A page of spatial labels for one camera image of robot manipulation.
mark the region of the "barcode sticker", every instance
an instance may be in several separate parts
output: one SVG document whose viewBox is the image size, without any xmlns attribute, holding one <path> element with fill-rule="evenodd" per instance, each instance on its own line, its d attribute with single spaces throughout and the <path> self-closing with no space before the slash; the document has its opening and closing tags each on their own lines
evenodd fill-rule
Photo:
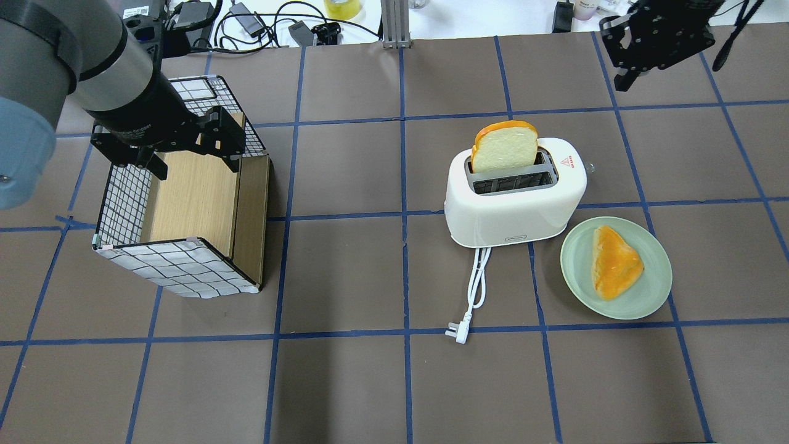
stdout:
<svg viewBox="0 0 789 444">
<path fill-rule="evenodd" d="M 140 6 L 139 8 L 128 8 L 123 11 L 123 18 L 129 18 L 137 14 L 140 14 L 141 16 L 147 16 L 150 9 L 151 9 L 150 6 Z"/>
</svg>

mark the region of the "green plate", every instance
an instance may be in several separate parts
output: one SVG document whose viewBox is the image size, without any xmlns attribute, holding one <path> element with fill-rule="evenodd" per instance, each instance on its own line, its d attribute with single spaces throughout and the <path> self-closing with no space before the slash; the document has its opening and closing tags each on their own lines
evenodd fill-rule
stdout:
<svg viewBox="0 0 789 444">
<path fill-rule="evenodd" d="M 644 272 L 636 283 L 610 301 L 600 298 L 592 284 L 593 236 L 595 229 L 602 225 L 615 229 L 644 262 Z M 578 224 L 564 239 L 560 261 L 564 280 L 575 297 L 609 318 L 639 319 L 648 316 L 666 302 L 671 290 L 671 263 L 666 250 L 649 231 L 618 217 L 595 217 Z"/>
</svg>

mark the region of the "white plug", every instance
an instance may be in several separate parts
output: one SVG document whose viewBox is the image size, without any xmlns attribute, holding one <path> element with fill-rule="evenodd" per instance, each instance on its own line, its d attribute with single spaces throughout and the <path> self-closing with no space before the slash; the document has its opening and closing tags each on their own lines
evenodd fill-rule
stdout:
<svg viewBox="0 0 789 444">
<path fill-rule="evenodd" d="M 463 320 L 460 324 L 454 322 L 449 323 L 449 329 L 444 332 L 447 336 L 452 336 L 454 341 L 458 344 L 465 344 L 466 339 L 469 337 L 469 329 L 471 328 L 471 312 L 466 312 L 463 315 Z"/>
</svg>

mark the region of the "white cable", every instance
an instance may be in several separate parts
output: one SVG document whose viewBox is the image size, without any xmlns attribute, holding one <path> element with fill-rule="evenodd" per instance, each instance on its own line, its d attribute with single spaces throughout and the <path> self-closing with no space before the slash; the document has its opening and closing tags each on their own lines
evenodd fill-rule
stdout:
<svg viewBox="0 0 789 444">
<path fill-rule="evenodd" d="M 485 302 L 485 266 L 491 256 L 491 247 L 477 248 L 474 250 L 474 263 L 471 267 L 471 277 L 469 278 L 469 290 L 466 298 L 469 301 L 469 309 L 463 315 L 463 320 L 459 324 L 449 323 L 449 328 L 444 332 L 447 336 L 455 338 L 455 342 L 465 344 L 471 328 L 471 314 L 475 309 L 482 307 Z M 480 302 L 474 303 L 477 293 L 480 293 Z"/>
</svg>

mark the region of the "toaster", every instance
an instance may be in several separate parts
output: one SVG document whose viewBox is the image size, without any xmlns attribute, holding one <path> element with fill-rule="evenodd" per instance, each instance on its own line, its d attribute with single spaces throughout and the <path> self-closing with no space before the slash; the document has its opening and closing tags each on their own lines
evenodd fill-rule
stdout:
<svg viewBox="0 0 789 444">
<path fill-rule="evenodd" d="M 537 147 L 528 167 L 475 173 L 471 149 L 452 160 L 444 216 L 456 243 L 502 246 L 564 231 L 586 190 L 586 169 L 568 141 L 542 137 Z"/>
</svg>

